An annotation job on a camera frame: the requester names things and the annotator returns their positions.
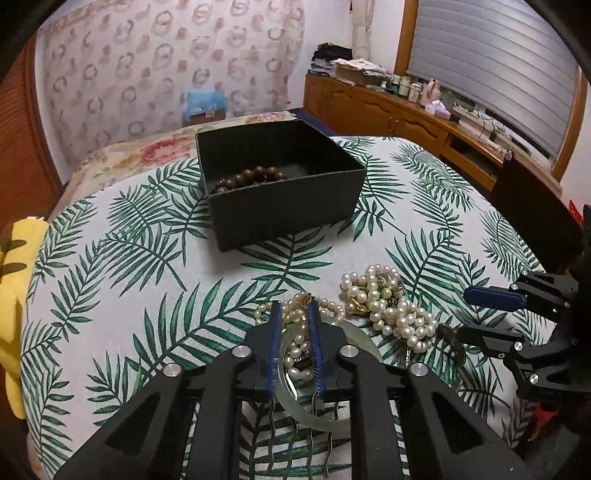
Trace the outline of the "silver hair comb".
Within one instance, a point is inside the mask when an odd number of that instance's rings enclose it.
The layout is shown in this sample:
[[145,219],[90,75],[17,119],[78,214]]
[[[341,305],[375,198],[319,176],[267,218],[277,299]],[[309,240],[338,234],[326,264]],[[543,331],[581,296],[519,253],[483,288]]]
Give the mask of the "silver hair comb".
[[273,422],[259,428],[259,440],[250,470],[273,479],[332,479],[349,469],[342,460],[349,452],[349,437],[322,432],[298,423],[276,403]]

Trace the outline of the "pale green jade bangle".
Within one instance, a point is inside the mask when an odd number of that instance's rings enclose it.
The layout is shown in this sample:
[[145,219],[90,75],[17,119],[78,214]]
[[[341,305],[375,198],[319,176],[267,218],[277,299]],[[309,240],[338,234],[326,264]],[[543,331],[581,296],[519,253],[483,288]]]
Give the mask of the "pale green jade bangle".
[[[371,354],[377,359],[378,362],[383,363],[384,359],[376,344],[372,341],[372,338],[367,333],[356,326],[355,324],[344,322],[335,324],[335,322],[325,322],[330,325],[341,327],[345,332],[346,340],[349,344],[357,347],[359,350],[363,350]],[[294,341],[294,338],[301,333],[301,328],[297,325],[287,327],[284,331],[283,340],[280,342],[280,364],[277,366],[277,381],[276,381],[276,392],[274,397],[276,401],[283,406],[283,409],[287,411],[290,417],[293,417],[298,423],[304,424],[311,429],[335,433],[339,436],[348,434],[351,430],[351,420],[349,417],[334,418],[324,417],[314,412],[314,408],[318,407],[318,403],[329,404],[329,406],[335,406],[342,402],[325,402],[318,395],[315,389],[314,382],[314,369],[312,368],[311,361],[311,348],[308,355],[304,358],[304,365],[308,366],[308,371],[311,372],[308,380],[300,378],[294,380],[290,378],[290,374],[283,367],[283,359],[287,356],[287,350],[290,347],[290,343]]]

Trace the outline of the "black jewelry box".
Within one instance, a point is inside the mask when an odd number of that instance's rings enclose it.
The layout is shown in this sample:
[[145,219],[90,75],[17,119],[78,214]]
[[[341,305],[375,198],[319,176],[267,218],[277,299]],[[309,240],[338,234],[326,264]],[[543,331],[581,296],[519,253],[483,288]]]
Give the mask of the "black jewelry box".
[[195,143],[222,251],[351,218],[368,173],[298,119],[201,132]]

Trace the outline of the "dark chair back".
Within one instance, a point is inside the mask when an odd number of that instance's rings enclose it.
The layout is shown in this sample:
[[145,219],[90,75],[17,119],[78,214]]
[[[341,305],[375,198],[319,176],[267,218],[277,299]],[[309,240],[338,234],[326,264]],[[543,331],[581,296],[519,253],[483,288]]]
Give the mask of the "dark chair back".
[[516,159],[503,162],[492,205],[549,273],[563,274],[583,251],[583,230],[562,201]]

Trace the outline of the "palm leaf tablecloth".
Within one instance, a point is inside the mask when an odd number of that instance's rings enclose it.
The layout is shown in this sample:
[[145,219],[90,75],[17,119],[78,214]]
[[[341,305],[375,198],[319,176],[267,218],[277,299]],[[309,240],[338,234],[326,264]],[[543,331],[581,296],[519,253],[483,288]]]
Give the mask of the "palm leaf tablecloth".
[[161,367],[191,369],[237,345],[274,300],[311,293],[342,320],[339,281],[391,270],[409,310],[547,342],[552,323],[468,305],[471,286],[538,270],[509,222],[441,160],[402,139],[341,137],[368,170],[353,217],[218,250],[194,153],[143,167],[49,225],[21,337],[31,451],[51,478]]

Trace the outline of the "pink ceramic jar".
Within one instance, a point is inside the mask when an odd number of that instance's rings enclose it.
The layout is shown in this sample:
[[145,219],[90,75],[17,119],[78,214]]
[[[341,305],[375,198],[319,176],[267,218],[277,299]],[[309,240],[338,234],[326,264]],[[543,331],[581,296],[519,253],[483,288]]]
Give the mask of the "pink ceramic jar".
[[441,98],[442,92],[440,82],[437,79],[432,78],[427,84],[423,86],[421,105],[426,107],[427,105],[432,104]]

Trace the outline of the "wooden sideboard cabinet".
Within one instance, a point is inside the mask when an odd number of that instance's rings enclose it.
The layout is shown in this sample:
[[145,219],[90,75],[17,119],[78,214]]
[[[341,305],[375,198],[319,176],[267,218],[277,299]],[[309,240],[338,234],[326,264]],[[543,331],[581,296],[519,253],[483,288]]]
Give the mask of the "wooden sideboard cabinet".
[[491,192],[502,172],[499,149],[397,96],[308,74],[304,108],[339,135],[409,140],[444,160],[485,193]]

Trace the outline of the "grey window blind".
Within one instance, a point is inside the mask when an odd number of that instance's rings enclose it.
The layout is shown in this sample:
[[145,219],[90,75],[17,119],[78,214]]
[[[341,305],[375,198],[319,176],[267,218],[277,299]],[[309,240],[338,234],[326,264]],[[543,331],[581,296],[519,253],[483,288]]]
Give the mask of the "grey window blind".
[[579,67],[551,25],[524,1],[421,1],[412,75],[484,105],[555,156]]

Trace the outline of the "floral bed quilt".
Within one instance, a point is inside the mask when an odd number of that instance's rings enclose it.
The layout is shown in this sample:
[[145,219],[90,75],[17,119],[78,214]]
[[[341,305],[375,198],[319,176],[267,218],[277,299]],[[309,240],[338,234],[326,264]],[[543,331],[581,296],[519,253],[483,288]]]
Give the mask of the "floral bed quilt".
[[288,111],[251,114],[186,126],[141,140],[101,148],[74,170],[48,220],[53,221],[61,211],[76,201],[122,180],[170,163],[194,158],[197,155],[195,135],[198,133],[249,124],[293,121],[295,118]]

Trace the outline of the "blue cloth on box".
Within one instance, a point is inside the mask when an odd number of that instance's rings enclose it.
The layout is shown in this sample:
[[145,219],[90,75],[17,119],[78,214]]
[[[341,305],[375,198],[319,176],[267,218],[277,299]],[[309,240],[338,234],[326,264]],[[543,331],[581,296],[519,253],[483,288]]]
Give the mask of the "blue cloth on box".
[[222,91],[190,90],[183,107],[184,125],[198,125],[226,118],[228,100]]

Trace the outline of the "stack of papers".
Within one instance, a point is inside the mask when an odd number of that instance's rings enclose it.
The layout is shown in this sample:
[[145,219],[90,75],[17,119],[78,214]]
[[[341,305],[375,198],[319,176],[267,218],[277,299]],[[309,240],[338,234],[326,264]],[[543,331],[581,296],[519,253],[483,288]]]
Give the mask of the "stack of papers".
[[380,86],[389,78],[386,69],[366,59],[336,59],[332,61],[332,72],[335,78],[360,86]]

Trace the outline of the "yellow plush toy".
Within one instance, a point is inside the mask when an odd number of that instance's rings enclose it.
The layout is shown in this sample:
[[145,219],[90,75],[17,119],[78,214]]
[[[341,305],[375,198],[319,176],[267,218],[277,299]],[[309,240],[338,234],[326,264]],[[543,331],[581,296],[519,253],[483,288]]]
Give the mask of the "yellow plush toy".
[[10,408],[26,418],[21,386],[21,329],[33,266],[48,229],[42,218],[9,223],[1,232],[1,365]]

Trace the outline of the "dark folded clothes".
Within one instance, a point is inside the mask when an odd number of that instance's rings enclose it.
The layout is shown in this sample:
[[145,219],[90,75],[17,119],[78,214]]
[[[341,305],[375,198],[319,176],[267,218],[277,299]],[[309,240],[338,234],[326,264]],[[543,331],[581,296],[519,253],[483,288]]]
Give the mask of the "dark folded clothes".
[[317,49],[314,54],[312,54],[308,74],[329,77],[332,75],[332,72],[334,72],[332,62],[339,59],[352,60],[352,49],[332,43],[318,44]]

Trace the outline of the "wooden louvered wardrobe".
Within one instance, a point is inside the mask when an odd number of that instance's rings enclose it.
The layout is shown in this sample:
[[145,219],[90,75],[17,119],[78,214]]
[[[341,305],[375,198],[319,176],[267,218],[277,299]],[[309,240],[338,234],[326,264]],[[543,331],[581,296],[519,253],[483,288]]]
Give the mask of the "wooden louvered wardrobe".
[[37,102],[31,37],[1,84],[0,223],[45,217],[63,193]]

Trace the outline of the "patterned lace curtain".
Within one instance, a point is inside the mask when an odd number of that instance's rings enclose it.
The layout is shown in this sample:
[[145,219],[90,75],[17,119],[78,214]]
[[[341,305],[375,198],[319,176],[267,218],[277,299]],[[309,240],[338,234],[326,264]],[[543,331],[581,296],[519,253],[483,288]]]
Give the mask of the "patterned lace curtain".
[[39,32],[45,111],[69,169],[108,145],[177,129],[188,97],[238,117],[290,106],[300,1],[93,1]]

